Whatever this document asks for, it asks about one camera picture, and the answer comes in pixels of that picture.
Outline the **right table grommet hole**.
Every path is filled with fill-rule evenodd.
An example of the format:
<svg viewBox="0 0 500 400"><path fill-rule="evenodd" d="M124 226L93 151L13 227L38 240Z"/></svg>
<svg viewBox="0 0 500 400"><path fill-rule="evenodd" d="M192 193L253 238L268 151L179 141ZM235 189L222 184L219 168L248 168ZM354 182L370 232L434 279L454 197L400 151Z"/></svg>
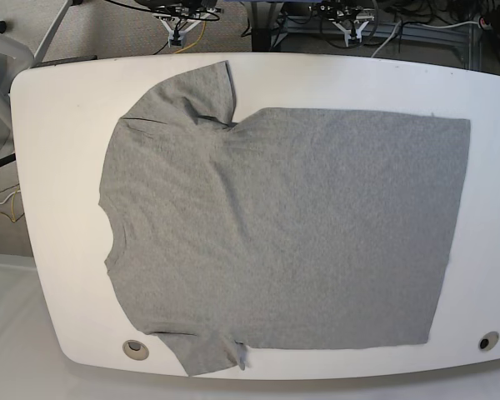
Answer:
<svg viewBox="0 0 500 400"><path fill-rule="evenodd" d="M492 350L499 341L500 335L498 332L491 331L482 336L478 343L478 348L482 352L488 352Z"/></svg>

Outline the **table grommet hole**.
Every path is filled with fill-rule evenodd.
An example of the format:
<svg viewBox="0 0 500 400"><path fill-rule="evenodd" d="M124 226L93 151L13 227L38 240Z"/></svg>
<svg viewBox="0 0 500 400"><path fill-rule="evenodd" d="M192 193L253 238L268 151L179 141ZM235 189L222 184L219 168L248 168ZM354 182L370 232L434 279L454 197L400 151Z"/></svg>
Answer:
<svg viewBox="0 0 500 400"><path fill-rule="evenodd" d="M482 352L488 352L492 350L499 341L500 335L498 332L491 331L482 336L478 343L478 348Z"/></svg>
<svg viewBox="0 0 500 400"><path fill-rule="evenodd" d="M135 361L144 361L149 357L148 348L136 340L127 340L122 344L124 354Z"/></svg>

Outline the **grey T-shirt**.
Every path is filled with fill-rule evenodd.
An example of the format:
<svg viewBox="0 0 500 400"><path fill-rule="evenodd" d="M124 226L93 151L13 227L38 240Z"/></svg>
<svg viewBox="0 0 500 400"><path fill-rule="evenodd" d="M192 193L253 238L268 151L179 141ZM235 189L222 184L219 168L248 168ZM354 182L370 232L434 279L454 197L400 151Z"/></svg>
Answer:
<svg viewBox="0 0 500 400"><path fill-rule="evenodd" d="M235 101L218 62L117 120L99 204L131 324L191 376L243 367L249 348L425 344L470 122L275 107L234 122Z"/></svg>

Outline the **left table grommet hole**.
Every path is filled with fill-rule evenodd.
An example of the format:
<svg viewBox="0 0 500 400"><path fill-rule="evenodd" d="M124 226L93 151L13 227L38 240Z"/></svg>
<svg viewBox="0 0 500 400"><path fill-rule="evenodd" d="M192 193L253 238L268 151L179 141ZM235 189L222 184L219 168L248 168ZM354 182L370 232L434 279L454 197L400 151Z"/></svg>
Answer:
<svg viewBox="0 0 500 400"><path fill-rule="evenodd" d="M135 361L144 361L149 357L148 348L136 340L127 340L122 344L124 354Z"/></svg>

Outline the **black table leg post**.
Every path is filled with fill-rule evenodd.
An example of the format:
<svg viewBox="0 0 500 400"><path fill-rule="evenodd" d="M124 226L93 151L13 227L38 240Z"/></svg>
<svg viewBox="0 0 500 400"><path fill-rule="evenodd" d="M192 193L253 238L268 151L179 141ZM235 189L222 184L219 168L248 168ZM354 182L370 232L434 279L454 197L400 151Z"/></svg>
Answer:
<svg viewBox="0 0 500 400"><path fill-rule="evenodd" d="M254 53L277 53L285 38L285 22L280 18L284 2L251 1L245 3L250 22L250 36Z"/></svg>

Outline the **aluminium extrusion frame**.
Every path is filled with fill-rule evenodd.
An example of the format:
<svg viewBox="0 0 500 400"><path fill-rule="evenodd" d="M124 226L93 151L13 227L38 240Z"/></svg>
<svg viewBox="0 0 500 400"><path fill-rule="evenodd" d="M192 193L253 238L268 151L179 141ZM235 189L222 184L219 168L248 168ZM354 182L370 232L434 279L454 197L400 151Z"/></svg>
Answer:
<svg viewBox="0 0 500 400"><path fill-rule="evenodd" d="M375 24L375 34L368 40L372 29L373 25L370 23L363 30L362 38L366 44L361 47L332 47L321 37L321 21L318 18L303 23L300 18L292 16L286 20L284 39L295 36L315 38L342 52L366 48L374 57L381 55L391 43L394 43L398 50L406 45L438 47L452 51L467 70L479 72L482 69L483 45L480 27L475 21L458 22L447 26L383 21ZM330 22L324 23L324 33L334 43L344 44L343 34Z"/></svg>

